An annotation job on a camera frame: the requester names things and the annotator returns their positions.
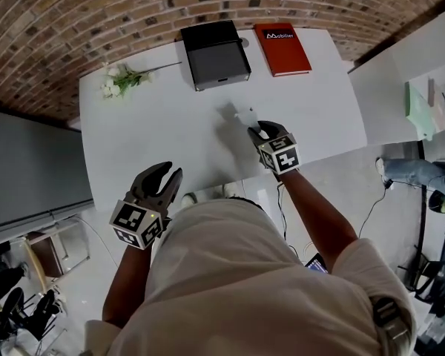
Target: white flower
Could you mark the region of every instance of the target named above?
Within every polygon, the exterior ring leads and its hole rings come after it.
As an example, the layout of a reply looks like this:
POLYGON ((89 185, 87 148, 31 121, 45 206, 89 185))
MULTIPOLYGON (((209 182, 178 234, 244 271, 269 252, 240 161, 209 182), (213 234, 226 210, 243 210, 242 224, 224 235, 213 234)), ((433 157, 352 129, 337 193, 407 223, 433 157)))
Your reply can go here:
POLYGON ((111 93, 114 96, 118 96, 120 94, 120 87, 119 86, 112 86, 111 87, 111 93))
POLYGON ((109 76, 118 76, 119 74, 120 74, 120 70, 117 67, 112 67, 107 72, 107 75, 109 75, 109 76))
POLYGON ((109 96, 112 95, 112 91, 111 88, 104 86, 104 88, 102 89, 102 92, 104 94, 104 97, 108 98, 109 96))

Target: smartphone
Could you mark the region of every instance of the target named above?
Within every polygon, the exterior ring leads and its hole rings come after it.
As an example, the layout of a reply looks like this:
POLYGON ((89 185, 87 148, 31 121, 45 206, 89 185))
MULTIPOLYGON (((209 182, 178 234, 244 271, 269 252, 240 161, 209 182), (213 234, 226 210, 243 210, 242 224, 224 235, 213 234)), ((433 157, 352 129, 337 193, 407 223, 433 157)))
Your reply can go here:
POLYGON ((325 260, 321 257, 321 254, 316 253, 315 256, 305 264, 305 267, 315 271, 321 271, 322 273, 328 273, 326 270, 325 260))

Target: red book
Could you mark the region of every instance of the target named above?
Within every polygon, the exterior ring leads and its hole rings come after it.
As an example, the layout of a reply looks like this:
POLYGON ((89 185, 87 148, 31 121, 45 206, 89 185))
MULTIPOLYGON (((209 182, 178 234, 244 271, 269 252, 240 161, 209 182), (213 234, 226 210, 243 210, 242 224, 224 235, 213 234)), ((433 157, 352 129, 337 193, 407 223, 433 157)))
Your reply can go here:
POLYGON ((291 24, 255 24, 254 29, 272 76, 306 74, 312 70, 291 24))

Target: white shirt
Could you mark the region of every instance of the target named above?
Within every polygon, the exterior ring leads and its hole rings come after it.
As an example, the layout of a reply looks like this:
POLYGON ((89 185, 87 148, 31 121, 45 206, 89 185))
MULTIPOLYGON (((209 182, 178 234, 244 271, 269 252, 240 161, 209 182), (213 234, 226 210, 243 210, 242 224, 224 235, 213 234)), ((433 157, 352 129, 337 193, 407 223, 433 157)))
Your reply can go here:
POLYGON ((97 355, 380 355, 369 298, 405 288, 369 240, 332 274, 305 268, 265 212, 213 200, 178 213, 148 275, 145 302, 118 329, 87 323, 97 355))

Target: white table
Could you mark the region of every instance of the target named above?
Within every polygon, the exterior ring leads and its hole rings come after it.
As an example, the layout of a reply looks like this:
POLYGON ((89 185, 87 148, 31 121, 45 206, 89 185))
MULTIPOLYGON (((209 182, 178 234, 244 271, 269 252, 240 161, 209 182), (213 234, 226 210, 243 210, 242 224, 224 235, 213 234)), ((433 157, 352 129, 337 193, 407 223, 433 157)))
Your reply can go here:
POLYGON ((183 169, 179 197, 263 173, 234 119, 250 107, 258 119, 280 122, 294 134, 302 163, 365 146, 357 100, 332 38, 326 30, 296 31, 313 68, 309 75, 272 77, 254 31, 241 30, 249 42, 247 82, 196 92, 182 42, 123 59, 134 70, 182 61, 125 98, 102 98, 104 69, 81 78, 82 140, 96 209, 111 210, 135 176, 158 162, 183 169))

